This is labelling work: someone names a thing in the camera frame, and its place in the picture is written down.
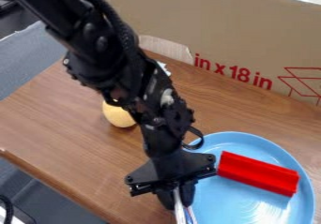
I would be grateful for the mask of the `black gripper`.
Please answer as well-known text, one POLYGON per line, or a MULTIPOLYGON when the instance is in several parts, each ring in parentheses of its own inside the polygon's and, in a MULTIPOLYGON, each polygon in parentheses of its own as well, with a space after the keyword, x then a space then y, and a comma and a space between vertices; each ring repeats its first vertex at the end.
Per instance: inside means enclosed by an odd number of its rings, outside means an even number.
POLYGON ((177 184, 182 204, 190 207, 198 180, 215 175, 215 156, 195 153, 205 144, 205 136, 199 130, 191 133, 198 137, 197 144, 183 144, 182 139, 171 134, 150 134, 145 139, 145 151, 150 159, 124 177, 130 194, 155 193, 167 210, 174 210, 171 189, 177 184))

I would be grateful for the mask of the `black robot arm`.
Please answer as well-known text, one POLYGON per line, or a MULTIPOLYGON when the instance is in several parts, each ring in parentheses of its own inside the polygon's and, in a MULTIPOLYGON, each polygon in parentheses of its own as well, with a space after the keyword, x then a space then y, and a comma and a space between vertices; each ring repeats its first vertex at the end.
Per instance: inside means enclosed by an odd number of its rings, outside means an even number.
POLYGON ((199 143, 183 143, 187 133, 202 134, 191 126, 193 109, 166 71, 141 49, 131 27, 107 0, 13 1, 68 49, 71 77, 127 111, 141 127, 149 161, 124 178, 130 194, 155 194, 167 209, 175 198, 191 206, 198 181, 215 175, 215 157, 195 152, 199 143))

